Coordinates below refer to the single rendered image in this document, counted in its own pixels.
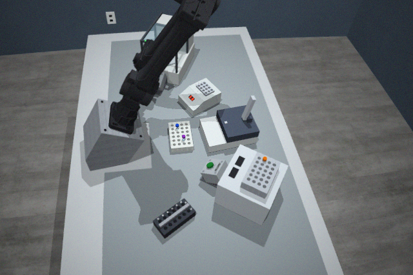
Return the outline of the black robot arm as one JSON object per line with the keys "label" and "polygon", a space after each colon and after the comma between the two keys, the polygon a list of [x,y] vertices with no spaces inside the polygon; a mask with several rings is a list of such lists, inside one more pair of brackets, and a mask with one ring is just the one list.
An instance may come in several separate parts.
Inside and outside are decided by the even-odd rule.
{"label": "black robot arm", "polygon": [[174,0],[180,7],[153,41],[147,39],[133,59],[136,70],[126,76],[119,93],[120,102],[110,105],[108,126],[127,134],[134,131],[139,104],[148,106],[158,91],[158,77],[173,60],[186,41],[204,30],[221,0]]}

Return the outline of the grey bench mat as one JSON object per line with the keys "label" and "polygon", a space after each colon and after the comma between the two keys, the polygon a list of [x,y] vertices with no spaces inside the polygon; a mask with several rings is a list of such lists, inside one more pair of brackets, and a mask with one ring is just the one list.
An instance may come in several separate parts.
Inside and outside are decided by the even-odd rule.
{"label": "grey bench mat", "polygon": [[[102,275],[328,275],[272,116],[243,40],[195,36],[194,56],[179,85],[167,83],[148,106],[152,168],[105,172]],[[221,101],[192,116],[179,102],[207,78]],[[201,181],[209,158],[229,165],[238,147],[208,152],[199,119],[256,102],[256,143],[244,145],[288,165],[259,225],[214,203],[216,187]],[[171,153],[168,123],[189,121],[194,150]],[[164,238],[153,220],[183,198],[196,215]]]}

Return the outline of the white block with round holes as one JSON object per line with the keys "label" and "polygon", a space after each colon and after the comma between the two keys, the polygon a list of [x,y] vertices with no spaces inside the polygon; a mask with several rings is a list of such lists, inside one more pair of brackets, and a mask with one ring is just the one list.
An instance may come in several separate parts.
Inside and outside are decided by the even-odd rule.
{"label": "white block with round holes", "polygon": [[221,91],[207,78],[188,86],[180,95],[179,102],[192,116],[221,101]]}

